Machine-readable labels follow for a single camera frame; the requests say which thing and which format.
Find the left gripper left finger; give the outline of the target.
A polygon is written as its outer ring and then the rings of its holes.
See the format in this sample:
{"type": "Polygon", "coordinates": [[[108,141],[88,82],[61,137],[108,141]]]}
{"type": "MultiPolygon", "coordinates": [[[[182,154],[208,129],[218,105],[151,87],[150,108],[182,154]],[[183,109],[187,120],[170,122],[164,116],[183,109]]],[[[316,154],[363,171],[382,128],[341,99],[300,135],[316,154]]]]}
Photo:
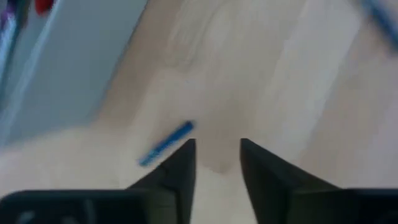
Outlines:
{"type": "Polygon", "coordinates": [[[129,186],[143,194],[147,223],[187,224],[196,181],[196,140],[183,143],[153,171],[129,186]]]}

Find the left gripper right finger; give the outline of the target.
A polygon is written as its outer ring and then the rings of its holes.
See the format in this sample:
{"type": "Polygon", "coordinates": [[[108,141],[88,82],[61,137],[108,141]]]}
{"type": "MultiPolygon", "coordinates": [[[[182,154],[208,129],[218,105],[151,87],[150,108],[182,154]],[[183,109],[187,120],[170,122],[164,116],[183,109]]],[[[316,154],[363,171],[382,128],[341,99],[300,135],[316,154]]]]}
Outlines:
{"type": "Polygon", "coordinates": [[[287,223],[290,199],[296,192],[337,189],[247,138],[240,140],[240,163],[258,223],[287,223]]]}

